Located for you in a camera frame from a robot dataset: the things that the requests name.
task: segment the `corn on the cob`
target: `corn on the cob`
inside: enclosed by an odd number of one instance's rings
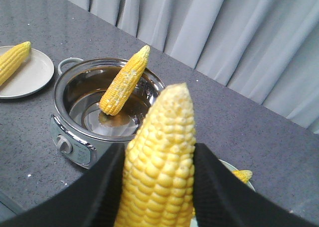
[[[0,56],[0,86],[20,67],[29,56],[31,42],[18,44]]]
[[[232,173],[245,184],[247,184],[247,182],[253,176],[253,172],[250,170],[235,170],[232,171]]]
[[[167,86],[128,145],[115,227],[189,227],[195,142],[187,86]]]
[[[100,109],[107,115],[116,115],[134,90],[149,59],[150,47],[145,45],[119,71],[100,100]]]

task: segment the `pot rim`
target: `pot rim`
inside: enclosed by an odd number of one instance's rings
[[[79,63],[73,65],[71,68],[69,68],[68,70],[66,70],[65,72],[63,72],[61,74],[61,76],[57,79],[57,81],[54,85],[53,101],[54,101],[55,109],[56,109],[59,117],[64,122],[66,122],[66,124],[68,126],[70,126],[75,131],[78,131],[82,135],[88,136],[88,137],[93,138],[93,139],[101,140],[101,141],[107,141],[107,142],[128,142],[128,141],[131,141],[135,137],[135,134],[128,135],[128,136],[105,136],[105,135],[100,135],[100,134],[91,132],[91,131],[83,128],[81,125],[77,124],[70,117],[69,113],[65,109],[65,105],[63,103],[63,92],[60,92],[60,93],[58,92],[58,91],[61,91],[61,88],[64,91],[67,83],[70,82],[77,75],[79,75],[83,72],[87,72],[87,71],[97,67],[97,66],[86,67],[86,65],[94,64],[94,63],[99,62],[99,61],[111,61],[114,63],[117,62],[117,65],[116,65],[117,67],[123,67],[128,62],[128,60],[126,60],[126,59],[106,57],[106,58],[90,59],[90,60],[82,61],[82,62],[79,62]],[[75,70],[80,66],[83,66],[83,69],[76,72]],[[148,68],[145,68],[144,72],[147,73],[148,75],[151,75],[157,81],[158,85],[155,85],[155,88],[157,89],[157,91],[160,92],[164,89],[164,87],[165,87],[164,83],[152,71],[150,71]]]

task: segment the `yellow corn cob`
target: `yellow corn cob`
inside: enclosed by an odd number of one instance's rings
[[[150,47],[145,45],[119,71],[100,100],[100,109],[107,115],[116,115],[134,90],[149,59]]]
[[[245,184],[247,184],[247,182],[253,176],[253,172],[250,170],[235,170],[232,171],[232,173]]]
[[[167,86],[128,145],[115,227],[189,227],[194,126],[186,84]]]
[[[29,56],[31,42],[18,44],[0,56],[0,86],[20,67]]]

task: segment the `plate rim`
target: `plate rim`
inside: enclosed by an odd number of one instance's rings
[[[6,46],[0,46],[0,50],[1,49],[5,49],[5,48],[12,48],[14,47],[14,45],[6,45]],[[44,79],[44,83],[43,85],[41,85],[40,87],[36,88],[35,90],[28,92],[28,93],[23,93],[23,94],[19,94],[19,95],[11,95],[11,96],[3,96],[0,94],[0,99],[18,99],[18,98],[23,98],[26,96],[29,96],[31,94],[36,93],[37,91],[39,91],[40,89],[42,89],[53,77],[54,75],[54,64],[53,61],[50,59],[50,57],[48,55],[46,55],[45,53],[43,53],[40,50],[37,50],[35,48],[31,48],[32,51],[39,53],[41,56],[43,56],[43,59],[46,59],[48,62],[45,62],[45,64],[47,64],[46,66],[48,67],[48,69],[51,71],[51,73]]]

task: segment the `white curtain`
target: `white curtain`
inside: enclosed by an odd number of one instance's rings
[[[70,0],[319,133],[319,0]]]

